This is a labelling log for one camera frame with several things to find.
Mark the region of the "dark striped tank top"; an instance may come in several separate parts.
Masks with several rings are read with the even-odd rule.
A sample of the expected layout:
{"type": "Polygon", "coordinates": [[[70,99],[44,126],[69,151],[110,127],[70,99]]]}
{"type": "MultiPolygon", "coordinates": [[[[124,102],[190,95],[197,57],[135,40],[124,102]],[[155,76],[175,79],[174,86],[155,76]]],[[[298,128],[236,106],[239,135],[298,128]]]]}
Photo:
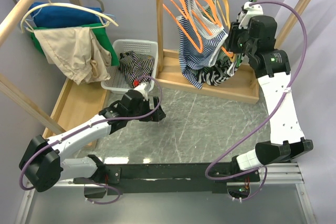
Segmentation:
{"type": "Polygon", "coordinates": [[[140,81],[148,81],[142,76],[151,76],[154,69],[154,58],[150,55],[127,51],[119,54],[119,69],[126,83],[135,88],[140,81]]]}

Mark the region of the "orange plastic hanger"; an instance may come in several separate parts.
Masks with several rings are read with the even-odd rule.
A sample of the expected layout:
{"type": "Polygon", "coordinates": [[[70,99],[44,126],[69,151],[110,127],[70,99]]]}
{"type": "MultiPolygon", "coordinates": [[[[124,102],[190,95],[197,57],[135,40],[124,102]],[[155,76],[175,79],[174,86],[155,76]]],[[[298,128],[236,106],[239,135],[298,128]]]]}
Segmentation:
{"type": "Polygon", "coordinates": [[[187,37],[189,42],[194,46],[196,51],[198,53],[202,53],[203,52],[203,41],[202,41],[200,34],[197,31],[196,25],[194,21],[192,20],[191,15],[187,11],[185,0],[170,0],[170,1],[176,7],[176,9],[179,11],[181,15],[179,17],[175,17],[165,4],[163,4],[163,8],[168,12],[168,14],[170,14],[170,16],[173,18],[173,20],[178,25],[179,29],[187,37]],[[191,33],[187,31],[187,29],[183,26],[182,21],[188,22],[189,26],[192,28],[192,30],[196,34],[195,38],[192,37],[191,33]]]}

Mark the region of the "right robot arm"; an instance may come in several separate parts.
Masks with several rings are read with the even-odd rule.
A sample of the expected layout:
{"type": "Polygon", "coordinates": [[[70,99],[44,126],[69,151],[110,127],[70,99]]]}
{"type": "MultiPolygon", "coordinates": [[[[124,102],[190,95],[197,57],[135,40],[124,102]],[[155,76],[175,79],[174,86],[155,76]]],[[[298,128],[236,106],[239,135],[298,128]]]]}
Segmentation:
{"type": "Polygon", "coordinates": [[[298,122],[292,97],[291,68],[284,50],[275,48],[277,23],[273,17],[238,18],[230,27],[228,48],[243,53],[263,91],[270,139],[232,159],[231,178],[242,181],[254,168],[286,162],[313,150],[298,122]]]}

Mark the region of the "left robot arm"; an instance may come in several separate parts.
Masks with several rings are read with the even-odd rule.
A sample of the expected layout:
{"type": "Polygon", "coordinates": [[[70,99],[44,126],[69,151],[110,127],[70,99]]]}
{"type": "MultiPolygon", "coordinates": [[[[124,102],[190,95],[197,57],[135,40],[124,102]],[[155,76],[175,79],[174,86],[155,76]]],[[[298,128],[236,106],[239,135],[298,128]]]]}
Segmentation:
{"type": "Polygon", "coordinates": [[[113,134],[126,127],[132,120],[159,122],[166,117],[161,108],[162,97],[153,97],[154,108],[145,90],[135,88],[127,91],[120,100],[102,109],[89,121],[49,138],[34,137],[19,163],[21,174],[19,186],[26,177],[32,184],[30,189],[44,192],[57,182],[66,179],[86,178],[99,183],[106,174],[105,164],[96,156],[71,158],[71,155],[88,143],[113,134]]]}

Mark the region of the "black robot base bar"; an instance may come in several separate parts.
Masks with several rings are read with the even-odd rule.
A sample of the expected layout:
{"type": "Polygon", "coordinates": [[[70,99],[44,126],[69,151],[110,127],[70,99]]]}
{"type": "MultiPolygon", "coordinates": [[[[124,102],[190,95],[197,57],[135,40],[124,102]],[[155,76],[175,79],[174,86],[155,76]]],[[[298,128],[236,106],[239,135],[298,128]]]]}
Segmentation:
{"type": "Polygon", "coordinates": [[[122,194],[134,193],[227,193],[228,183],[260,181],[257,171],[228,180],[210,180],[205,176],[208,163],[115,164],[106,165],[92,181],[108,184],[122,194]]]}

